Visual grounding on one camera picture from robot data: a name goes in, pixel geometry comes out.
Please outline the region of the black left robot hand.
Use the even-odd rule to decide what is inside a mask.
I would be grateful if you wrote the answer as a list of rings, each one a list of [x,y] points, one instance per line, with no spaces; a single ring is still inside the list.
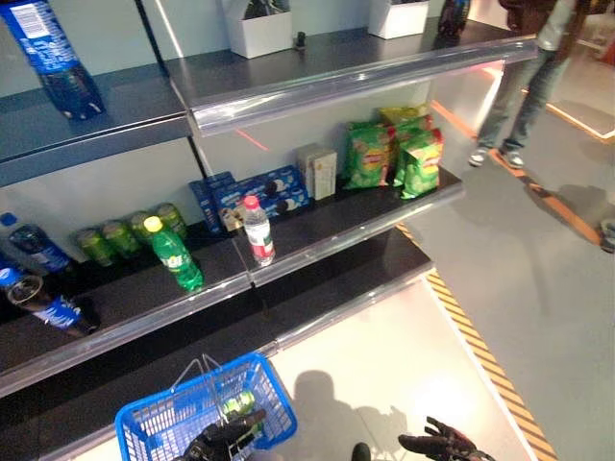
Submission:
[[[264,409],[247,414],[231,411],[226,422],[208,425],[177,460],[232,460],[255,441],[255,430],[265,417]]]

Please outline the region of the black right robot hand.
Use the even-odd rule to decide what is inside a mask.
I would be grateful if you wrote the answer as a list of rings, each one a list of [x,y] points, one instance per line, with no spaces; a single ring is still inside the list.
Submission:
[[[482,451],[462,432],[433,417],[426,418],[426,435],[401,434],[400,445],[411,452],[423,454],[430,460],[495,461],[489,453]]]

